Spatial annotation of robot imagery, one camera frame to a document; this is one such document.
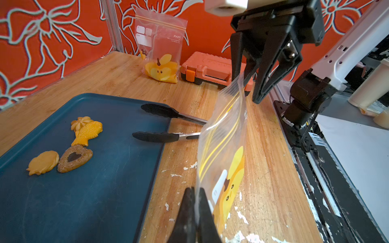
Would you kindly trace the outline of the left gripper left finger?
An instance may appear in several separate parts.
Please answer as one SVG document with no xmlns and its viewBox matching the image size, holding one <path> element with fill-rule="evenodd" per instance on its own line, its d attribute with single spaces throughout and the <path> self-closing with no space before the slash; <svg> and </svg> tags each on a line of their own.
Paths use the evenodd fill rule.
<svg viewBox="0 0 389 243">
<path fill-rule="evenodd" d="M 175 225 L 167 241 L 168 243 L 196 242 L 197 225 L 194 211 L 196 196 L 194 191 L 193 187 L 185 189 Z"/>
</svg>

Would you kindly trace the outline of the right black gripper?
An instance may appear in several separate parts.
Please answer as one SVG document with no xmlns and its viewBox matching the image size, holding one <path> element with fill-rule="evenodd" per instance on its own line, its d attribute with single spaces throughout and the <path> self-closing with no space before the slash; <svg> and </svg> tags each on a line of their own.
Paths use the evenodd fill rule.
<svg viewBox="0 0 389 243">
<path fill-rule="evenodd" d="M 319 46 L 325 35 L 320 1 L 279 1 L 251 7 L 234 15 L 230 38 L 232 79 L 241 73 L 246 57 L 244 86 L 257 71 L 252 101 L 259 104 L 271 89 L 302 62 L 302 44 Z M 275 30 L 285 27 L 286 30 Z M 257 44 L 264 44 L 258 67 Z"/>
</svg>

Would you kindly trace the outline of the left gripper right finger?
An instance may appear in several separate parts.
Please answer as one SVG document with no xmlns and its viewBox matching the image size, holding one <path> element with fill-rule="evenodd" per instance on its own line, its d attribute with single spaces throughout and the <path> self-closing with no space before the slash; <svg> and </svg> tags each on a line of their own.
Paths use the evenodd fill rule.
<svg viewBox="0 0 389 243">
<path fill-rule="evenodd" d="M 196 223 L 198 243 L 222 243 L 203 188 L 196 199 Z"/>
</svg>

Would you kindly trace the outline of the clear bag yellow dog print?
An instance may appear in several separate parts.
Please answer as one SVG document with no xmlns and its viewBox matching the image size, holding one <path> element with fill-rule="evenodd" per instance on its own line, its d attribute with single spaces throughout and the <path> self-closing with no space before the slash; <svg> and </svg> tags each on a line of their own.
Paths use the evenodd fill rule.
<svg viewBox="0 0 389 243">
<path fill-rule="evenodd" d="M 137 8 L 135 39 L 143 73 L 159 82 L 176 84 L 187 21 Z"/>
</svg>

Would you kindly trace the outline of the metal kitchen tongs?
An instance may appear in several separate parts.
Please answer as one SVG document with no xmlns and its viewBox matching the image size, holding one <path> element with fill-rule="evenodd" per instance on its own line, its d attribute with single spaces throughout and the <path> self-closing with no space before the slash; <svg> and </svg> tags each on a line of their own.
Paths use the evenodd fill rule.
<svg viewBox="0 0 389 243">
<path fill-rule="evenodd" d="M 147 113 L 151 113 L 153 115 L 162 116 L 162 117 L 170 119 L 167 131 L 163 131 L 161 133 L 142 132 L 142 131 L 132 133 L 132 136 L 134 138 L 141 140 L 141 141 L 145 141 L 145 142 L 171 143 L 171 142 L 176 142 L 176 141 L 188 141 L 188 140 L 199 139 L 199 136 L 201 134 L 200 132 L 169 133 L 172 119 L 181 119 L 181 120 L 185 120 L 187 122 L 198 124 L 201 126 L 205 126 L 208 122 L 205 119 L 179 112 L 176 109 L 174 109 L 173 107 L 170 107 L 166 104 L 146 103 L 146 104 L 143 104 L 141 106 L 141 109 Z"/>
</svg>

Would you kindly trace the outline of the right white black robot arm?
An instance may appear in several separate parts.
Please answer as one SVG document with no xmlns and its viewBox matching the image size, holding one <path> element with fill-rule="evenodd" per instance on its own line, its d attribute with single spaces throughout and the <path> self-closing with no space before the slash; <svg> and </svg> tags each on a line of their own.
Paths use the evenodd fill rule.
<svg viewBox="0 0 389 243">
<path fill-rule="evenodd" d="M 320 1 L 278 1 L 232 17 L 232 76 L 247 59 L 244 83 L 256 75 L 252 91 L 260 103 L 272 88 L 302 62 L 304 44 L 320 45 L 325 35 Z M 293 101 L 283 113 L 294 130 L 308 133 L 332 96 L 346 87 L 346 76 L 389 33 L 389 3 L 374 1 L 341 40 L 291 87 Z"/>
</svg>

